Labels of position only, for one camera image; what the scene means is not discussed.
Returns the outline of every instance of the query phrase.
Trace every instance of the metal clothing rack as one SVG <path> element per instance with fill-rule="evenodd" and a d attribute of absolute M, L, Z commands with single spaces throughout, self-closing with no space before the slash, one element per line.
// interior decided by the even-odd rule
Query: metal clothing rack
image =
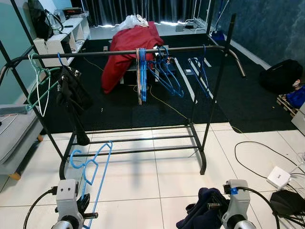
<path fill-rule="evenodd" d="M 21 87 L 24 95 L 26 97 L 28 97 L 29 93 L 24 85 L 24 83 L 22 82 L 16 67 L 18 66 L 18 64 L 23 61 L 23 60 L 27 60 L 28 57 L 28 53 L 30 53 L 31 50 L 34 50 L 35 52 L 37 52 L 33 40 L 31 38 L 31 35 L 23 21 L 23 18 L 21 17 L 19 10 L 16 6 L 16 3 L 14 0 L 10 0 L 14 10 L 16 11 L 16 14 L 21 22 L 21 25 L 23 27 L 23 29 L 25 30 L 27 37 L 31 43 L 31 47 L 28 48 L 26 50 L 26 52 L 20 56 L 17 57 L 15 59 L 10 59 L 9 55 L 7 54 L 2 42 L 0 41 L 0 50 L 6 60 L 6 64 L 3 66 L 3 68 L 0 71 L 0 85 L 1 82 L 3 80 L 4 77 L 4 73 L 8 68 L 11 68 L 12 73 L 14 74 L 19 86 Z M 213 8 L 211 7 L 210 10 L 212 11 L 209 15 L 213 14 Z M 236 18 L 236 14 L 232 15 L 231 18 L 231 22 L 230 22 L 230 26 L 229 26 L 229 32 L 227 35 L 227 40 L 226 40 L 226 44 L 225 46 L 219 46 L 219 45 L 212 45 L 212 46 L 206 46 L 206 49 L 211 49 L 211 50 L 222 50 L 223 51 L 223 55 L 221 58 L 221 64 L 220 64 L 220 68 L 219 68 L 219 72 L 218 72 L 218 76 L 217 76 L 217 80 L 216 80 L 216 86 L 215 89 L 213 90 L 213 99 L 212 99 L 212 105 L 211 105 L 211 110 L 210 110 L 210 116 L 209 116 L 209 121 L 206 125 L 206 129 L 205 129 L 205 133 L 204 133 L 204 138 L 203 138 L 203 142 L 201 143 L 201 141 L 198 138 L 197 132 L 195 130 L 194 124 L 193 124 L 193 116 L 194 116 L 194 112 L 195 112 L 195 106 L 196 106 L 196 100 L 198 99 L 199 96 L 199 87 L 197 86 L 196 91 L 195 91 L 195 97 L 194 97 L 194 101 L 193 101 L 193 106 L 192 106 L 192 115 L 191 118 L 186 120 L 185 125 L 182 126 L 172 126 L 172 127 L 152 127 L 152 128 L 141 128 L 141 130 L 159 130 L 159 129 L 177 129 L 177 128 L 189 128 L 191 130 L 191 134 L 190 135 L 178 135 L 178 136 L 166 136 L 166 137 L 151 137 L 151 138 L 133 138 L 133 139 L 124 139 L 124 140 L 112 140 L 112 142 L 127 142 L 127 141 L 144 141 L 144 140 L 157 140 L 157 139 L 173 139 L 173 138 L 191 138 L 194 139 L 196 145 L 195 146 L 182 146 L 182 147 L 168 147 L 168 148 L 155 148 L 155 149 L 145 149 L 145 150 L 132 150 L 132 151 L 122 151 L 122 152 L 112 152 L 112 155 L 117 155 L 117 154 L 130 154 L 130 153 L 139 153 L 139 152 L 150 152 L 150 151 L 165 151 L 165 150 L 179 150 L 179 149 L 197 149 L 199 151 L 199 154 L 201 156 L 201 163 L 202 163 L 202 167 L 200 170 L 200 174 L 203 175 L 205 173 L 206 170 L 206 158 L 205 158 L 205 154 L 204 154 L 204 146 L 205 146 L 205 142 L 207 139 L 207 134 L 208 134 L 208 130 L 209 130 L 209 126 L 210 123 L 212 121 L 212 117 L 213 117 L 213 113 L 214 113 L 214 109 L 215 109 L 215 105 L 216 105 L 216 98 L 217 98 L 217 94 L 218 94 L 218 90 L 219 90 L 219 85 L 221 82 L 221 78 L 223 75 L 223 71 L 224 71 L 224 64 L 225 64 L 225 59 L 228 55 L 231 55 L 237 64 L 237 67 L 239 68 L 239 71 L 242 75 L 242 77 L 245 77 L 245 72 L 243 70 L 243 67 L 238 59 L 238 57 L 236 56 L 236 54 L 231 51 L 229 49 L 230 47 L 230 41 L 231 41 L 231 37 L 232 37 L 232 33 L 233 33 L 233 27 L 234 27 L 234 22 L 235 22 L 235 18 Z M 212 22 L 212 17 L 209 17 L 209 24 L 211 25 Z M 169 48 L 168 51 L 170 52 L 181 52 L 181 51 L 196 51 L 196 50 L 203 50 L 203 46 L 196 46 L 196 47 L 182 47 L 182 48 Z M 67 54 L 60 54 L 60 57 L 85 57 L 85 56 L 109 56 L 109 55 L 122 55 L 122 54 L 135 54 L 135 50 L 130 50 L 130 51 L 115 51 L 115 52 L 87 52 L 87 53 L 67 53 Z M 159 52 L 156 49 L 148 49 L 146 50 L 147 53 L 155 53 L 155 52 Z M 57 58 L 58 55 L 57 54 L 47 54 L 47 55 L 35 55 L 33 57 L 33 59 L 39 59 L 42 66 L 42 59 L 47 59 L 47 58 Z M 64 168 L 65 168 L 65 164 L 67 162 L 68 157 L 70 156 L 70 152 L 71 152 L 71 148 L 72 146 L 78 145 L 77 143 L 74 143 L 74 139 L 75 139 L 75 132 L 72 133 L 68 146 L 65 150 L 64 155 L 62 155 L 61 151 L 59 150 L 56 142 L 54 141 L 52 135 L 50 134 L 48 127 L 46 126 L 43 117 L 41 116 L 41 114 L 38 112 L 38 110 L 34 107 L 33 108 L 36 116 L 38 117 L 39 121 L 41 122 L 43 128 L 45 129 L 47 135 L 49 136 L 51 142 L 53 143 L 56 151 L 58 152 L 59 156 L 61 157 L 61 165 L 60 165 L 60 170 L 59 170 L 59 175 L 60 175 L 60 179 L 65 179 L 65 175 L 64 175 Z M 87 132 L 88 134 L 101 134 L 101 133 L 115 133 L 115 132 L 126 132 L 126 131 L 137 131 L 137 129 L 132 129 L 132 130 L 114 130 L 114 131 L 95 131 L 95 132 Z M 91 141 L 90 144 L 101 144 L 101 143 L 106 143 L 107 141 Z M 99 153 L 99 156 L 102 155 L 107 155 L 108 153 Z M 76 154 L 75 156 L 79 157 L 79 156 L 94 156 L 95 154 Z"/>

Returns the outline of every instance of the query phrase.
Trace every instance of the white shelf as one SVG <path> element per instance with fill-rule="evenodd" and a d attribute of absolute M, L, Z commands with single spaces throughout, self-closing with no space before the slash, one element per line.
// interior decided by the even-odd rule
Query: white shelf
<path fill-rule="evenodd" d="M 86 39 L 90 38 L 90 30 L 87 18 L 71 18 L 63 23 L 64 26 L 73 25 L 71 28 L 64 28 L 62 34 L 53 35 L 46 42 L 44 39 L 36 38 L 34 44 L 39 54 L 57 54 L 64 53 L 62 43 L 67 42 L 71 48 L 72 53 L 77 53 L 83 46 Z M 70 65 L 74 57 L 62 58 L 65 65 Z M 58 59 L 44 59 L 46 67 L 60 66 Z"/>

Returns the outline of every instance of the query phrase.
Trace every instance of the white bag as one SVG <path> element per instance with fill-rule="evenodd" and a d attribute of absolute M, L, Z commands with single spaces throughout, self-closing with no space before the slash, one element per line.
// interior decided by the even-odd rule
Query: white bag
<path fill-rule="evenodd" d="M 116 27 L 114 30 L 116 31 L 121 31 L 121 30 L 125 30 L 125 29 L 131 29 L 133 27 L 135 27 L 136 25 L 140 25 L 143 27 L 147 27 L 148 26 L 148 22 L 146 19 L 143 19 L 140 15 L 137 15 L 139 18 L 141 18 L 141 21 L 137 19 L 137 17 L 135 15 L 128 15 L 125 19 L 125 21 L 123 21 L 118 27 Z"/>

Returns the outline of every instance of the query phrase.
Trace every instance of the red cloth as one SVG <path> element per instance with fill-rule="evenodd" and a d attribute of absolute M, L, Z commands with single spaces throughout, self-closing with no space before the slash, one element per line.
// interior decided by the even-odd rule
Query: red cloth
<path fill-rule="evenodd" d="M 136 26 L 132 29 L 119 31 L 112 38 L 110 51 L 135 50 L 136 48 L 152 49 L 155 45 L 163 45 L 153 21 L 149 27 Z M 109 56 L 108 62 L 101 76 L 104 92 L 112 91 L 129 68 L 135 54 Z M 153 54 L 146 54 L 147 60 L 153 59 Z"/>

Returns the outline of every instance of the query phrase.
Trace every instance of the black rug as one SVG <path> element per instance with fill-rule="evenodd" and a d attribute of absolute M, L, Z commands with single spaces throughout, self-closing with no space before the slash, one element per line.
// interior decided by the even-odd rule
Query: black rug
<path fill-rule="evenodd" d="M 203 34 L 164 36 L 162 38 L 165 44 L 170 47 L 209 44 Z M 83 52 L 102 51 L 103 46 L 108 46 L 108 40 L 86 41 Z M 171 54 L 178 59 L 183 68 L 187 66 L 189 57 L 202 55 L 202 52 L 175 52 Z M 276 95 L 265 91 L 258 84 L 257 77 L 263 70 L 262 67 L 254 64 L 237 51 L 236 54 L 241 59 L 248 77 L 242 79 L 234 60 L 228 57 L 212 122 L 230 121 L 232 126 L 243 132 L 295 129 L 290 122 L 290 115 L 276 103 Z M 206 58 L 212 65 L 212 68 L 206 68 L 211 89 L 214 88 L 221 56 L 222 52 L 220 51 L 206 52 Z M 87 57 L 87 60 L 103 68 L 107 57 Z M 71 67 L 82 72 L 81 81 L 94 99 L 94 105 L 81 117 L 87 131 L 185 124 L 185 119 L 182 116 L 153 98 L 149 93 L 147 103 L 139 106 L 137 93 L 133 86 L 119 84 L 110 94 L 104 94 L 101 91 L 101 70 L 83 58 L 75 58 Z M 176 75 L 185 92 L 184 98 L 169 95 L 159 83 L 154 82 L 151 76 L 148 76 L 148 84 L 152 86 L 153 95 L 176 108 L 186 117 L 190 117 L 192 99 L 179 71 Z M 188 79 L 195 90 L 194 77 L 188 76 Z M 72 126 L 67 115 L 61 107 L 56 105 L 56 93 L 56 90 L 50 92 L 49 105 L 45 115 L 46 124 L 51 133 L 71 132 Z M 195 108 L 194 122 L 207 123 L 210 107 L 211 98 L 200 92 L 200 99 L 198 99 Z"/>

